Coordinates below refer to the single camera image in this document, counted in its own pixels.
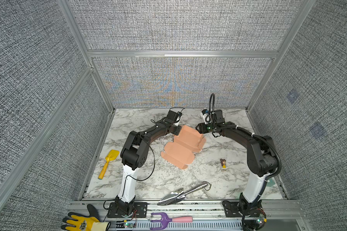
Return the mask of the pink paper box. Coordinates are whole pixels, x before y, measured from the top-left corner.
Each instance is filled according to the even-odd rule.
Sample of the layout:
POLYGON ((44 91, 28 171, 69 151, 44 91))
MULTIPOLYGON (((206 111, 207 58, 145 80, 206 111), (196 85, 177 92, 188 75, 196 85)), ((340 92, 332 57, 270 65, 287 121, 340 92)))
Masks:
POLYGON ((195 153, 202 151, 205 143, 203 134, 184 125, 174 140, 165 145, 161 157, 179 169, 186 169, 194 161, 195 153))

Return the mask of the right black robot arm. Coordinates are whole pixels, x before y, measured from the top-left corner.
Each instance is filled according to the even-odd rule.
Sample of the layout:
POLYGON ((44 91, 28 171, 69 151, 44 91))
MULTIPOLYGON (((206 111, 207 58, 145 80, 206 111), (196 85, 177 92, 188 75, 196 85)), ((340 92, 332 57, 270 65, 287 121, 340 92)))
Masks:
POLYGON ((247 150, 247 166, 250 170, 247 186, 241 193, 236 211, 247 217, 261 208, 261 196, 270 178, 281 171, 281 159, 269 136, 256 135, 233 122, 226 122, 222 110, 203 109, 203 122, 196 126, 200 134, 216 133, 239 143, 247 150))

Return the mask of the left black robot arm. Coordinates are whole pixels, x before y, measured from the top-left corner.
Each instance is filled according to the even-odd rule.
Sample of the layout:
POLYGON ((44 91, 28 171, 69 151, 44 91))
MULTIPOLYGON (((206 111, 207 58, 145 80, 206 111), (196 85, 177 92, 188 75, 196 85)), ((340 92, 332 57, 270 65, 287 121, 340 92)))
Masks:
POLYGON ((155 121, 152 127, 128 134, 120 154, 123 164, 121 188, 114 200, 116 210, 123 216, 129 216, 134 212, 136 183, 148 179, 138 179, 137 173, 147 161, 148 152, 152 150, 151 143, 168 134, 178 135, 182 129, 179 125, 182 115, 182 111, 170 109, 167 115, 155 121))

